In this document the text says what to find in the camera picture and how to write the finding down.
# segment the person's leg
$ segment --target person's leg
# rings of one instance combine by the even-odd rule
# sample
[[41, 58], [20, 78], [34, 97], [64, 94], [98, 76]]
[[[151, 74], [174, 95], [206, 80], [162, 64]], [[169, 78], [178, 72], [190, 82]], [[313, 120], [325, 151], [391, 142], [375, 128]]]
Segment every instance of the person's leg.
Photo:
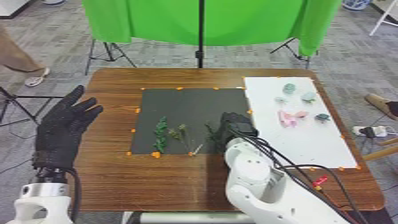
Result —
[[50, 73], [50, 70], [43, 65], [39, 65], [18, 47], [4, 27], [0, 26], [0, 64], [14, 71], [32, 75], [25, 84], [36, 86], [43, 82], [43, 78]]

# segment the floor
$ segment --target floor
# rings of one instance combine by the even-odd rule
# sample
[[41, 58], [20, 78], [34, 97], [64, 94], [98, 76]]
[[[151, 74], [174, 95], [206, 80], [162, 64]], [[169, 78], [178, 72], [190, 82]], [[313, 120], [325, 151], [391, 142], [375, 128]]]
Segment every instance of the floor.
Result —
[[[311, 70], [325, 85], [338, 113], [347, 128], [371, 125], [382, 117], [363, 97], [377, 93], [398, 98], [398, 29], [382, 25], [373, 37], [368, 36], [380, 14], [368, 8], [363, 12], [339, 9], [329, 34], [313, 58]], [[52, 67], [52, 76], [36, 88], [23, 87], [25, 76], [0, 68], [0, 86], [12, 93], [25, 95], [62, 95], [78, 84], [87, 84], [84, 76], [91, 30], [80, 0], [69, 0], [62, 6], [44, 6], [36, 1], [12, 20], [0, 20], [21, 48], [41, 63]], [[304, 68], [286, 49], [270, 55], [279, 43], [236, 47], [206, 48], [206, 67], [219, 68]], [[123, 49], [139, 67], [196, 67], [194, 46], [133, 39]], [[94, 62], [91, 72], [100, 67], [128, 66], [121, 59], [116, 63]], [[37, 108], [41, 102], [25, 102]], [[7, 119], [21, 114], [11, 108]], [[375, 125], [387, 125], [398, 130], [398, 124], [382, 118]], [[34, 125], [14, 125], [0, 129], [0, 170], [23, 162], [34, 151]], [[380, 148], [373, 142], [357, 138], [363, 154]], [[386, 208], [398, 223], [398, 155], [368, 162], [386, 196]], [[28, 163], [0, 174], [0, 223], [12, 219], [12, 201], [20, 187], [32, 178]], [[121, 213], [84, 213], [78, 223], [117, 223]]]

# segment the pink toy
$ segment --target pink toy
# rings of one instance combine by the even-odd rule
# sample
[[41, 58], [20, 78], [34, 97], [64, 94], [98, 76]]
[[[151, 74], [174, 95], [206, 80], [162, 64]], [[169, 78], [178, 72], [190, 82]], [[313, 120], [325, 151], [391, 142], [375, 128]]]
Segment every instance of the pink toy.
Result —
[[304, 118], [307, 116], [307, 112], [300, 111], [295, 113], [295, 115], [291, 115], [283, 110], [279, 110], [277, 115], [279, 115], [279, 121], [281, 121], [283, 127], [295, 127], [297, 118]]
[[306, 116], [307, 116], [307, 112], [306, 111], [297, 112], [297, 114], [295, 114], [297, 118], [304, 118]]
[[297, 126], [295, 116], [288, 114], [283, 110], [279, 110], [277, 114], [279, 114], [281, 125], [284, 127], [295, 127]]

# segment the black mat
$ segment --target black mat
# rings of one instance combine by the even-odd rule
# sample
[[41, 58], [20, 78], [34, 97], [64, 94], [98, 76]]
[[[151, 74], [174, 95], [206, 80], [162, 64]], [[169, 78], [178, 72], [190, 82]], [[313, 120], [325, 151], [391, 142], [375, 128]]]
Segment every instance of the black mat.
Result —
[[[204, 124], [217, 131], [224, 112], [247, 114], [247, 98], [242, 89], [149, 89], [142, 92], [139, 122], [135, 126], [132, 152], [149, 154], [155, 151], [155, 129], [162, 117], [167, 117], [167, 129], [187, 124], [192, 151], [203, 144], [199, 153], [219, 153]], [[181, 142], [167, 134], [165, 154], [187, 154]]]

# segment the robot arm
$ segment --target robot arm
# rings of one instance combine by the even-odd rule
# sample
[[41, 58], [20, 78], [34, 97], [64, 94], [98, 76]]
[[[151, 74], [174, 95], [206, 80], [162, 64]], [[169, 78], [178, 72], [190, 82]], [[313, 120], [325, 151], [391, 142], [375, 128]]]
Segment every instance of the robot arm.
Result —
[[227, 200], [258, 224], [348, 223], [242, 138], [227, 143], [226, 163]]
[[[53, 106], [37, 127], [34, 168], [39, 170], [34, 182], [21, 187], [20, 199], [14, 202], [16, 218], [7, 224], [71, 224], [76, 218], [78, 197], [71, 218], [68, 208], [71, 203], [66, 173], [75, 176], [75, 193], [80, 188], [73, 162], [78, 145], [87, 127], [103, 111], [91, 98], [76, 103], [84, 95], [78, 86]], [[37, 211], [46, 209], [46, 217], [34, 219]]]

